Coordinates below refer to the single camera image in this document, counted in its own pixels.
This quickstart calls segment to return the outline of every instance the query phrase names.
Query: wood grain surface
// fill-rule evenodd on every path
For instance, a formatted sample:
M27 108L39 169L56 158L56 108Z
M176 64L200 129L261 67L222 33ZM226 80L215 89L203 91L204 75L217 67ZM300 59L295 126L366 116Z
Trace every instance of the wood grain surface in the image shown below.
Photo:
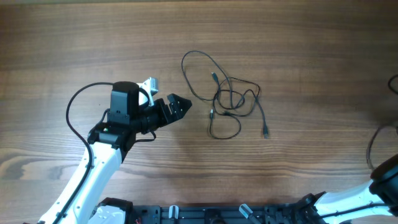
M155 142L131 149L102 198L285 203L369 180L367 143L398 113L386 85L398 73L397 9L394 1L309 0L0 7L0 223L35 223L63 190L85 150L65 108L92 82L156 77L156 98L175 93L193 103L183 120L157 130ZM241 119L238 137L208 136L211 106L191 94L180 69L193 49L262 87L270 139L261 138L258 109ZM211 62L192 55L185 65L196 92L212 97ZM73 102L72 124L82 135L109 107L110 91L94 87ZM221 136L236 128L215 119ZM375 163L397 153L397 143L393 130L383 131Z

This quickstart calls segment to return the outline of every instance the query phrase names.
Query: robotic arm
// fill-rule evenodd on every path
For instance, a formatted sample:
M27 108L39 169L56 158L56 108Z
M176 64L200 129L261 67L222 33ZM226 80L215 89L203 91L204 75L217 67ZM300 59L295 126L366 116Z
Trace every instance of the robotic arm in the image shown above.
M61 196L38 223L337 224L369 215L398 216L398 155L381 164L372 173L372 180L363 185L338 193L308 194L297 203L261 207L133 207L132 202L106 198L96 206L106 183L134 143L153 141L157 128L182 119L192 106L190 100L174 94L167 97L169 105L163 99L154 101L152 96L157 92L155 78L140 84L113 84L108 120L98 123L88 135L93 154L90 173L61 214L86 171L89 155L85 151ZM154 138L136 140L139 132L152 133Z

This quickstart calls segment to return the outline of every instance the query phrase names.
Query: wooden tabletop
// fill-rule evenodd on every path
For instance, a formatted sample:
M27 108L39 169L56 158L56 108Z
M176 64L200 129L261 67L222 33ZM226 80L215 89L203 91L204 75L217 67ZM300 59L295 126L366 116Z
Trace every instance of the wooden tabletop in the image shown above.
M156 77L155 98L175 93L193 103L184 119L156 131L155 142L134 145L101 199L287 203L369 180L368 141L398 112L386 85L398 73L397 9L393 1L303 0L0 7L0 223L36 223L67 184L85 148L65 109L92 82ZM180 68L189 50L261 86L269 139L258 108L241 118L236 138L208 136L211 104L192 95ZM200 55L185 65L195 91L211 98L216 67ZM93 87L73 102L71 121L83 136L109 107L110 92ZM220 136L237 128L219 116L214 125ZM383 131L375 164L396 154L397 143L394 130Z

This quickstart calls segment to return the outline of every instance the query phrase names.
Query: wooden table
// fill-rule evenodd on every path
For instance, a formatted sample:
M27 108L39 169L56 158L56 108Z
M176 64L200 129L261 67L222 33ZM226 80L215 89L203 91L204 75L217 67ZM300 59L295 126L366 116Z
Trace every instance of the wooden table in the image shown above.
M285 203L369 180L367 143L398 112L398 96L386 86L398 73L397 6L299 0L0 7L0 222L35 223L63 190L85 150L67 127L65 108L92 82L156 77L156 98L175 93L193 103L183 120L156 131L155 142L130 150L102 198ZM211 106L191 94L180 68L193 49L230 76L260 84L270 139L261 138L258 109L241 119L238 137L208 136ZM186 68L197 93L212 97L211 62L193 55ZM110 91L94 87L73 102L72 124L82 135L109 107ZM236 130L229 118L216 117L215 126L218 134ZM392 130L381 133L375 163L397 153L397 143Z

